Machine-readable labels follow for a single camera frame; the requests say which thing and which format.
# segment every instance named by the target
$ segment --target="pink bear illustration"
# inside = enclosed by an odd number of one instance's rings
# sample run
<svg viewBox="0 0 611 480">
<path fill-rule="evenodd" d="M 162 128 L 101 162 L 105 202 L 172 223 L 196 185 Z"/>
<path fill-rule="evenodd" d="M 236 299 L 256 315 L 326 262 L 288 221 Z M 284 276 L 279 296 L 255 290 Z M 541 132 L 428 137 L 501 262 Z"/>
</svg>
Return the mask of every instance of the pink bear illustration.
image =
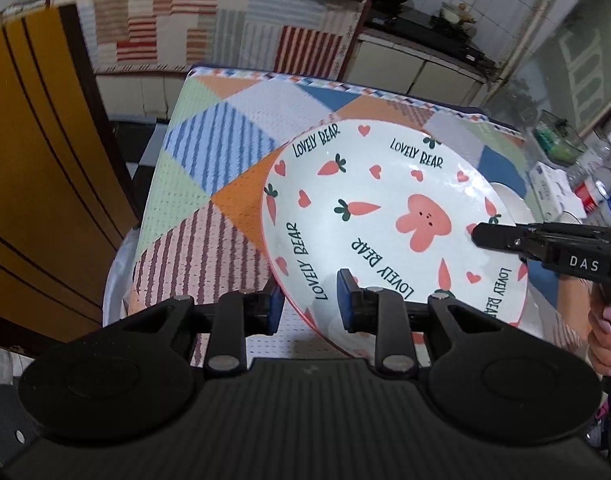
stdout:
<svg viewBox="0 0 611 480">
<path fill-rule="evenodd" d="M 427 250 L 435 236 L 445 236 L 452 232 L 452 222 L 441 206 L 425 195 L 412 195 L 408 198 L 410 212 L 396 221 L 399 233 L 414 231 L 410 239 L 410 249 L 415 253 Z"/>
</svg>

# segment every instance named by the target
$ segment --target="screw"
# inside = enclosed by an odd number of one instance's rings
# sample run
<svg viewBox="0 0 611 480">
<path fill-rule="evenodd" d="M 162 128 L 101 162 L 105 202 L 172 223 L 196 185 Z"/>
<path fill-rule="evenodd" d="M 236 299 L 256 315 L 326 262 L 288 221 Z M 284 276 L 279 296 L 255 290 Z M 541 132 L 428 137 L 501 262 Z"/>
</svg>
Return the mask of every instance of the screw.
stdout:
<svg viewBox="0 0 611 480">
<path fill-rule="evenodd" d="M 407 355 L 393 354 L 384 358 L 382 363 L 388 370 L 404 373 L 412 369 L 414 359 L 407 357 Z"/>
<path fill-rule="evenodd" d="M 231 355 L 216 355 L 210 358 L 207 365 L 218 372 L 229 372 L 239 365 L 239 360 Z"/>
</svg>

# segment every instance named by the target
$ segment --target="black floor tile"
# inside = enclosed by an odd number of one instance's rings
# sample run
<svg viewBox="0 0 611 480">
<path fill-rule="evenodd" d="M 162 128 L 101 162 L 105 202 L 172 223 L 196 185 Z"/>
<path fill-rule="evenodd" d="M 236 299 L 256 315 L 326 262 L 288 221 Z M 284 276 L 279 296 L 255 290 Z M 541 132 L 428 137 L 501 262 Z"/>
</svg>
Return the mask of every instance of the black floor tile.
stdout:
<svg viewBox="0 0 611 480">
<path fill-rule="evenodd" d="M 132 178 L 134 184 L 134 195 L 136 204 L 141 210 L 145 209 L 145 203 L 147 202 L 147 195 L 150 192 L 150 186 L 152 185 L 152 178 L 154 176 L 154 168 L 151 166 L 139 166 Z"/>
<path fill-rule="evenodd" d="M 125 162 L 139 162 L 156 124 L 115 123 L 114 134 Z"/>
</svg>

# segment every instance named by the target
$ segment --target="plastic bottle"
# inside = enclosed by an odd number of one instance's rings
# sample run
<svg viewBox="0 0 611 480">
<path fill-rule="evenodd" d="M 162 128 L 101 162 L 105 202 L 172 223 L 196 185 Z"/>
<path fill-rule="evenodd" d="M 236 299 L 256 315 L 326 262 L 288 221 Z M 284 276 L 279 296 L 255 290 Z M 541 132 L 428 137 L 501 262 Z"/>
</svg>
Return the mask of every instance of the plastic bottle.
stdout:
<svg viewBox="0 0 611 480">
<path fill-rule="evenodd" d="M 568 183 L 576 189 L 592 172 L 611 161 L 611 134 L 595 142 L 567 170 Z"/>
<path fill-rule="evenodd" d="M 586 213 L 593 212 L 602 202 L 611 196 L 611 161 L 586 177 L 574 193 L 583 202 Z"/>
</svg>

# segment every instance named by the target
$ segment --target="table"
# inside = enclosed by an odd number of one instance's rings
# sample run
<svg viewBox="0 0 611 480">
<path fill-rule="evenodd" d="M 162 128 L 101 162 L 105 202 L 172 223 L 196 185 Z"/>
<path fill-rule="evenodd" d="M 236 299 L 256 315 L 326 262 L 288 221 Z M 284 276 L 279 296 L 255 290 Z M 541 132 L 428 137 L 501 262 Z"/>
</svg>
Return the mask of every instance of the table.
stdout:
<svg viewBox="0 0 611 480">
<path fill-rule="evenodd" d="M 75 2 L 96 73 L 237 66 L 336 79 L 366 7 L 357 0 Z"/>
<path fill-rule="evenodd" d="M 525 177 L 521 134 L 409 96 L 322 79 L 198 66 L 191 70 L 154 173 L 145 208 L 128 311 L 169 296 L 213 302 L 269 277 L 260 233 L 266 175 L 280 146 L 310 127 L 343 119 L 385 120 L 423 129 L 459 153 L 490 182 L 524 197 L 541 221 Z M 578 336 L 553 309 L 557 279 L 540 264 L 529 269 L 522 323 L 540 316 L 547 340 L 569 349 Z M 199 362 L 207 336 L 197 346 Z M 338 356 L 286 303 L 276 336 L 247 339 L 257 356 Z"/>
</svg>

